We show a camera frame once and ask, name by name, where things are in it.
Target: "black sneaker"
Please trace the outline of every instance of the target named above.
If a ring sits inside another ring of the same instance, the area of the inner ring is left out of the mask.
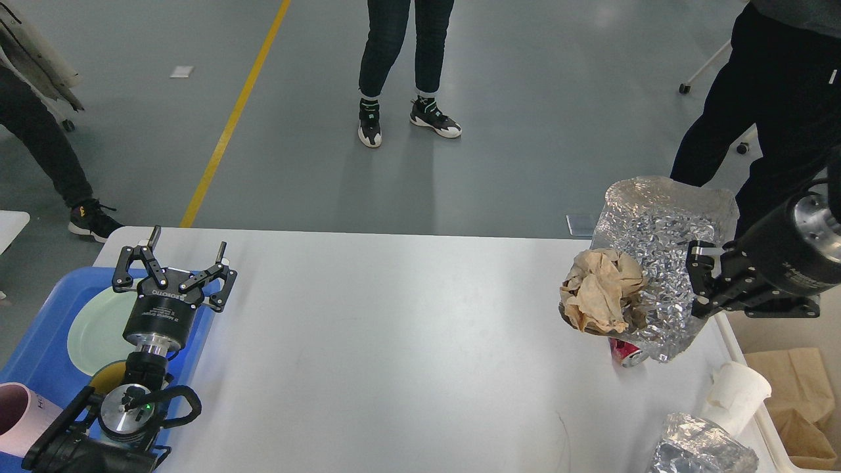
[[[76,235],[90,235],[97,242],[105,243],[111,233],[122,225],[105,215],[103,209],[117,210],[100,204],[96,199],[84,200],[70,210],[67,230]]]
[[[359,101],[359,141],[369,148],[383,144],[383,134],[379,129],[379,102],[361,99]]]
[[[462,127],[438,109],[434,98],[418,97],[412,103],[414,105],[409,118],[413,125],[428,126],[444,138],[458,138],[462,135]]]

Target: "blue tray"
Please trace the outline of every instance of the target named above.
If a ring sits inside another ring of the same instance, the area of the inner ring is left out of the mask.
[[[144,270],[130,270],[134,278],[147,276]],[[79,311],[102,290],[111,287],[112,268],[80,268],[69,273],[56,284],[50,296],[32,321],[29,330],[14,350],[6,366],[0,371],[0,383],[15,381],[27,385],[32,391],[66,407],[91,377],[81,372],[67,354],[67,333]],[[204,288],[206,295],[219,290],[214,281]],[[188,384],[202,352],[204,339],[210,330],[214,312],[202,306],[196,314],[187,347],[169,363],[169,372],[175,377],[173,384]],[[178,408],[175,400],[168,417],[175,417]],[[167,430],[161,431],[157,444],[167,440]],[[0,471],[15,473],[25,471],[21,459],[0,452]]]

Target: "aluminum foil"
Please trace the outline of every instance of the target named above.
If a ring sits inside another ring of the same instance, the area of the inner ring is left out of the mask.
[[[611,336],[661,363],[686,350],[705,324],[691,315],[695,295],[685,268],[689,241],[722,245],[733,238],[737,219],[728,190],[700,189],[660,176],[613,184],[590,248],[629,253],[649,284],[637,306],[647,314],[647,326]]]
[[[648,473],[754,473],[759,458],[724,429],[689,414],[666,417]]]

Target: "light green plate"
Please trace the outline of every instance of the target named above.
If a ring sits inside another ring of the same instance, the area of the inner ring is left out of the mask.
[[[117,294],[107,288],[76,315],[67,333],[67,354],[81,372],[93,376],[106,364],[135,351],[135,346],[123,339],[123,330],[136,297],[134,292]]]

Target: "person's leg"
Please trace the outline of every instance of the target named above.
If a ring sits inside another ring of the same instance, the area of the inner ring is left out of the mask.
[[[828,150],[841,143],[841,84],[828,83],[839,68],[841,61],[780,69],[777,93],[756,124],[763,156],[751,163],[736,195],[737,236],[803,189],[826,166]]]
[[[359,140],[369,148],[379,147],[379,94],[403,46],[411,0],[368,0],[368,42],[359,67]]]
[[[368,0],[368,42],[359,68],[362,96],[376,99],[397,61],[409,22],[410,0]]]
[[[29,149],[67,207],[91,199],[93,191],[56,119],[29,85],[0,66],[0,125]]]
[[[26,82],[2,66],[0,125],[24,143],[52,180],[65,205],[71,209],[67,226],[70,232],[105,242],[114,230],[122,226],[105,215],[104,206],[93,198],[91,184],[56,119]]]
[[[763,156],[736,195],[737,236],[813,180],[841,143],[841,81],[832,80],[841,70],[841,40],[760,21],[771,48],[756,122]]]
[[[415,0],[415,86],[418,98],[409,115],[414,125],[432,128],[445,138],[458,138],[462,127],[439,110],[436,101],[441,86],[444,44],[453,0]]]
[[[747,9],[733,26],[733,53],[706,96],[701,117],[686,131],[669,175],[675,181],[702,186],[716,175],[732,143],[756,121],[755,27]]]
[[[423,98],[434,98],[441,86],[452,5],[453,0],[415,0],[415,85]]]

